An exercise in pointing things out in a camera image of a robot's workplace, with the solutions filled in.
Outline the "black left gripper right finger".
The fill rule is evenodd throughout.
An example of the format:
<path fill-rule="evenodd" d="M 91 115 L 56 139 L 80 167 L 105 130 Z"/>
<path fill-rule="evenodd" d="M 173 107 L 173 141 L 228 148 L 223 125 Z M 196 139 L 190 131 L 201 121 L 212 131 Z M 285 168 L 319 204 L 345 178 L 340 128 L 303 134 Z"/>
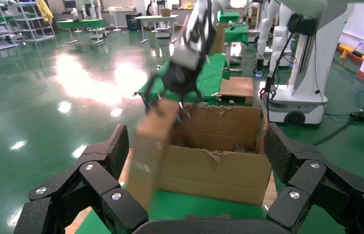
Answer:
<path fill-rule="evenodd" d="M 332 164 L 312 145 L 290 139 L 274 123 L 267 125 L 263 146 L 286 185 L 269 208 L 268 220 L 295 234 L 318 206 L 347 234 L 364 234 L 364 178 Z"/>

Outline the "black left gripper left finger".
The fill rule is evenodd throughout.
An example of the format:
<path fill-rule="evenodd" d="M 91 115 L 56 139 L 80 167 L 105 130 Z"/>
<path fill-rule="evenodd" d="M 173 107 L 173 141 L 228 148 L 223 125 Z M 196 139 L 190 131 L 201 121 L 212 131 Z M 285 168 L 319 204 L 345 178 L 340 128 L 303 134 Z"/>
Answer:
<path fill-rule="evenodd" d="M 129 153 L 128 130 L 85 148 L 73 166 L 34 187 L 14 229 L 17 234 L 63 234 L 91 207 L 113 234 L 131 234 L 148 221 L 147 211 L 119 183 Z"/>

